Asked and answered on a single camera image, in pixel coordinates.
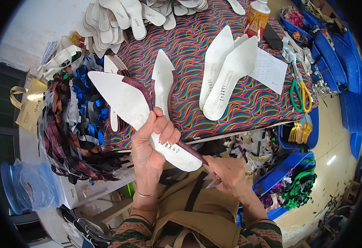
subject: yellow scissors handle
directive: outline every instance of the yellow scissors handle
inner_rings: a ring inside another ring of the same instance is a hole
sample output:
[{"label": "yellow scissors handle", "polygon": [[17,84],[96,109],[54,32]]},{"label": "yellow scissors handle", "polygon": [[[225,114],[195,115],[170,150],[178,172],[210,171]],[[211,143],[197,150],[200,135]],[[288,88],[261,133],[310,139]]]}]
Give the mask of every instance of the yellow scissors handle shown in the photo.
[{"label": "yellow scissors handle", "polygon": [[[308,88],[306,87],[306,85],[304,84],[304,82],[300,82],[301,84],[301,98],[302,98],[302,106],[303,106],[303,110],[304,112],[310,112],[311,108],[312,108],[312,96],[310,95],[310,92],[308,90]],[[308,99],[309,99],[309,106],[308,108],[305,108],[305,92],[308,95]]]}]

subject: mobile phone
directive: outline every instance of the mobile phone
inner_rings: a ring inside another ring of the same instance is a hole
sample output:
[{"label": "mobile phone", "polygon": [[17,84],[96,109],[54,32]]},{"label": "mobile phone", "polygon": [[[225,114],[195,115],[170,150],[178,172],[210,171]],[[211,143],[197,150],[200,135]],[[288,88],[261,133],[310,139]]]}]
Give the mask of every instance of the mobile phone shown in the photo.
[{"label": "mobile phone", "polygon": [[268,42],[272,49],[280,50],[283,49],[283,42],[279,38],[278,34],[273,31],[271,25],[267,23],[264,30],[264,38]]}]

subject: green scissors handle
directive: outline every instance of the green scissors handle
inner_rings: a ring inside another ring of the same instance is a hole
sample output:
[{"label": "green scissors handle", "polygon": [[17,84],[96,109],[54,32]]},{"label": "green scissors handle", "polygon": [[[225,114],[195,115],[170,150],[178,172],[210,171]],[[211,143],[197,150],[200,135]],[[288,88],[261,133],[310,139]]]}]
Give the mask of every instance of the green scissors handle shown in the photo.
[{"label": "green scissors handle", "polygon": [[[298,108],[296,105],[295,105],[295,102],[294,102],[294,99],[293,99],[293,90],[295,88],[295,91],[297,92],[297,96],[298,96],[298,100],[300,101],[300,106],[301,108]],[[303,111],[303,108],[302,108],[302,98],[301,98],[301,94],[300,94],[300,91],[298,90],[298,85],[295,83],[295,78],[293,79],[293,82],[291,83],[291,87],[290,87],[290,100],[291,100],[291,104],[293,105],[294,109],[298,112],[302,112]]]}]

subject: woman's left hand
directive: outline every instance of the woman's left hand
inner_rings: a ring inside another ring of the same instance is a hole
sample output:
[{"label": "woman's left hand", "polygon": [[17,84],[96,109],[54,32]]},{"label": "woman's left hand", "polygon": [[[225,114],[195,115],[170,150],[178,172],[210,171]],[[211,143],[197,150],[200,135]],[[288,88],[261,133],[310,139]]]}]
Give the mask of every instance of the woman's left hand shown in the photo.
[{"label": "woman's left hand", "polygon": [[180,131],[166,119],[159,107],[154,107],[145,124],[131,137],[135,178],[138,192],[142,195],[152,195],[156,192],[165,162],[164,157],[149,145],[153,132],[160,134],[159,141],[162,144],[168,142],[173,145],[181,137]]}]

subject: hand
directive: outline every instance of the hand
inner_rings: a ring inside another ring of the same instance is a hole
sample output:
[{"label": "hand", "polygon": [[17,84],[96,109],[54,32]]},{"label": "hand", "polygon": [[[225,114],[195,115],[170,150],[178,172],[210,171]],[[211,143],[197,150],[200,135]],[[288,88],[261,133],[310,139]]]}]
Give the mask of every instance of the hand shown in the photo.
[{"label": "hand", "polygon": [[252,185],[245,178],[245,160],[243,158],[213,158],[203,156],[208,166],[214,170],[222,182],[216,188],[243,202]]},{"label": "hand", "polygon": [[149,113],[145,124],[131,137],[131,152],[134,163],[135,178],[138,192],[142,195],[155,193],[163,172],[165,159],[149,145],[151,134],[160,134],[159,141],[170,145],[177,143],[181,137],[180,131],[166,119],[159,107]]}]

